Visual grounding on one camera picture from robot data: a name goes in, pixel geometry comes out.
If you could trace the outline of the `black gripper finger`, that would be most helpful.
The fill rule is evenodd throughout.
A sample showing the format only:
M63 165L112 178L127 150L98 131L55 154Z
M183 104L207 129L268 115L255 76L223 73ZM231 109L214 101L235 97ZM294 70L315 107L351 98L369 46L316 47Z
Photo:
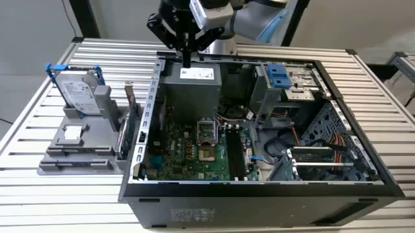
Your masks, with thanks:
M210 29L196 38L196 31L188 33L187 41L187 68L191 68L191 56L194 52L203 51L224 32L223 27Z
M163 24L160 13L156 13L150 15L147 27L164 45L182 53L183 68L187 68L187 46L182 22L176 14L172 14L171 18L168 18L167 24L172 26L174 34Z

